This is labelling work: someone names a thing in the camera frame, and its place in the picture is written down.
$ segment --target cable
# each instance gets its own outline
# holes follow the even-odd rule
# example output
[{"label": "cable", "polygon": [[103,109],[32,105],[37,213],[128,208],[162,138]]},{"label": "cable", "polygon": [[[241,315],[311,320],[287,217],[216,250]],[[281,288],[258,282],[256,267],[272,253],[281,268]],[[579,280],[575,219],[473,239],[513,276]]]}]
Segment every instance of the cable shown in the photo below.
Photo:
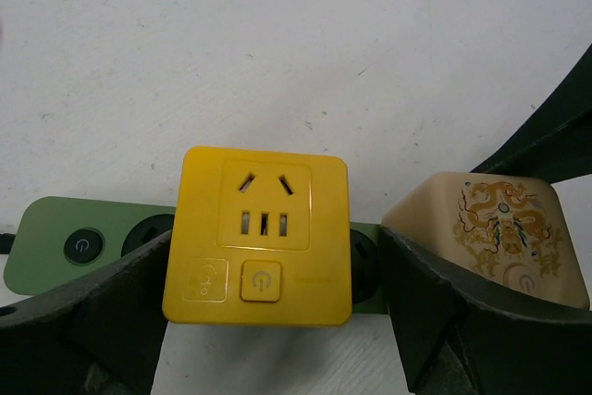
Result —
[{"label": "cable", "polygon": [[9,254],[14,241],[15,235],[11,233],[0,233],[0,254]]}]

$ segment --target black holder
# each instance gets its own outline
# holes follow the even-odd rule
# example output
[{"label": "black holder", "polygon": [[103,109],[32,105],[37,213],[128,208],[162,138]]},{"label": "black holder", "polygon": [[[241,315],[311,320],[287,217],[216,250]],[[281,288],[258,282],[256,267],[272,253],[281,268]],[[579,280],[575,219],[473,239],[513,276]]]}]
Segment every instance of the black holder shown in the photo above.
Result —
[{"label": "black holder", "polygon": [[589,393],[590,312],[507,289],[387,228],[378,249],[409,391]]},{"label": "black holder", "polygon": [[149,394],[167,320],[170,231],[115,263],[0,308],[2,394]]},{"label": "black holder", "polygon": [[592,46],[533,116],[473,171],[551,184],[592,173]]}]

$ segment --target beige socket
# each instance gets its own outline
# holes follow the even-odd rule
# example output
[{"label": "beige socket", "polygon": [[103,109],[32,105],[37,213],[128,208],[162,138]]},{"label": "beige socket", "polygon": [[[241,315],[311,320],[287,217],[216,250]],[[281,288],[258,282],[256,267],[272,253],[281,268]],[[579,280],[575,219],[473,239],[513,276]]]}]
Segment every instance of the beige socket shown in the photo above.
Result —
[{"label": "beige socket", "polygon": [[382,225],[510,289],[589,308],[559,198],[540,179],[437,173]]}]

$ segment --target yellow power button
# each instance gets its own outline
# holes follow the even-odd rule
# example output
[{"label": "yellow power button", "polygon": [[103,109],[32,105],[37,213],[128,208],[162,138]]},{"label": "yellow power button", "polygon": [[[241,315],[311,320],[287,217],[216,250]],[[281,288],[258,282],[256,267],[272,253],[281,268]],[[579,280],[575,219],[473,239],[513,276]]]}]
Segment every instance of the yellow power button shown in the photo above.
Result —
[{"label": "yellow power button", "polygon": [[242,265],[240,296],[244,301],[279,300],[281,265],[271,261],[245,261]]}]

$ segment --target power button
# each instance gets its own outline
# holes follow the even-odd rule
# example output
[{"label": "power button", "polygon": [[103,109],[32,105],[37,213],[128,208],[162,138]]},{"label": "power button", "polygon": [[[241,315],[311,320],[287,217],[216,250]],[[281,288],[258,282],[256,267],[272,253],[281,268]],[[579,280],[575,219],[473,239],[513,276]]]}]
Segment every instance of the power button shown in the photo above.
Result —
[{"label": "power button", "polygon": [[273,261],[245,261],[242,265],[240,296],[244,301],[279,300],[281,265]]},{"label": "power button", "polygon": [[87,264],[103,251],[103,237],[94,230],[76,230],[64,243],[64,255],[77,264]]},{"label": "power button", "polygon": [[503,274],[503,283],[536,298],[541,297],[543,283],[534,270],[522,264],[510,265]]}]

